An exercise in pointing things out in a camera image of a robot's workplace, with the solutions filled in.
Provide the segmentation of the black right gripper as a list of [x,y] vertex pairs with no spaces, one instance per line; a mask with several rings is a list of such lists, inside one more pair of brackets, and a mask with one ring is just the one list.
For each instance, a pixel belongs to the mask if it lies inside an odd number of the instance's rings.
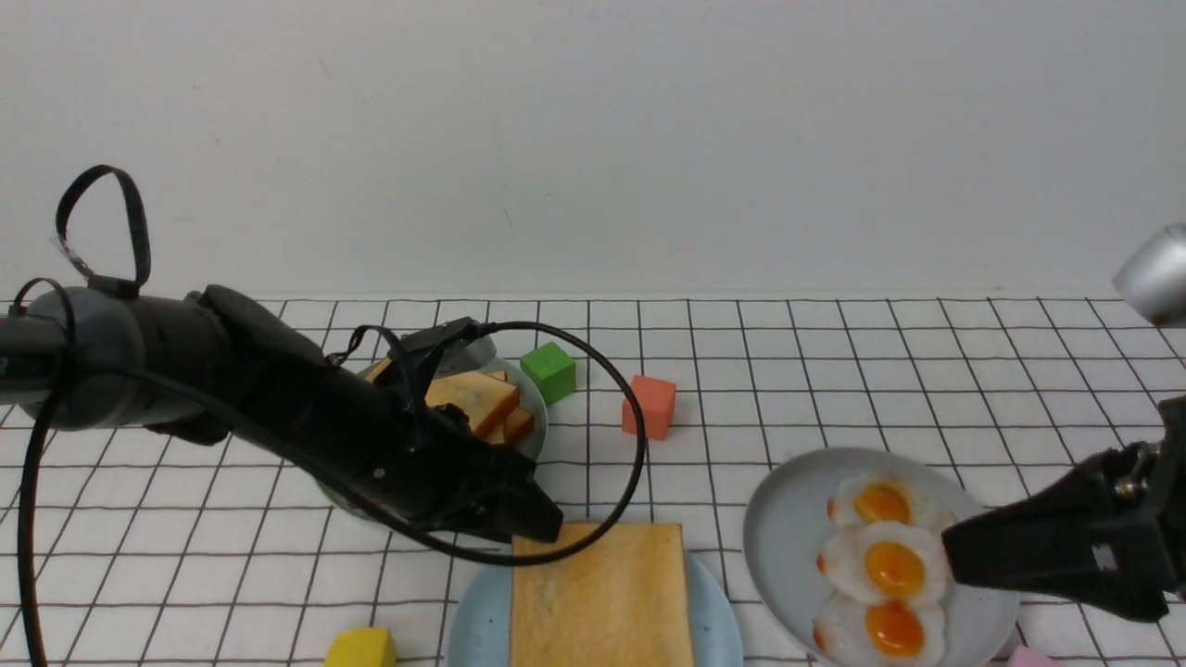
[[1089,456],[1037,497],[940,532],[954,580],[1156,623],[1182,598],[1182,398],[1162,436]]

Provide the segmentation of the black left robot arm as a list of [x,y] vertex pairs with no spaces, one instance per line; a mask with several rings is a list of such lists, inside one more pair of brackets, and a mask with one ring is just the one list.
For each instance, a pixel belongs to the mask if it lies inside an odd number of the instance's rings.
[[76,383],[51,425],[140,425],[199,445],[238,436],[314,465],[412,527],[555,541],[563,512],[535,463],[477,438],[461,409],[416,409],[401,379],[369,383],[259,301],[218,284],[184,299],[68,288],[4,318],[4,404],[38,415],[60,371]]

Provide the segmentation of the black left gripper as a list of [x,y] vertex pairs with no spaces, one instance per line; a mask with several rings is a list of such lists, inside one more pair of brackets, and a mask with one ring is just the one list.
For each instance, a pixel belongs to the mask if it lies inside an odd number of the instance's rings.
[[[343,355],[323,355],[302,333],[259,303],[212,284],[200,296],[232,341],[232,376],[216,398],[232,409],[217,414],[219,427],[266,447],[313,474],[324,485],[384,523],[394,512],[353,494],[352,483],[374,465],[398,434],[421,421],[425,380],[417,376],[401,337],[383,331],[389,367],[369,381],[342,367]],[[534,482],[467,498],[454,515],[459,535],[509,544],[515,536],[555,542],[565,514]]]

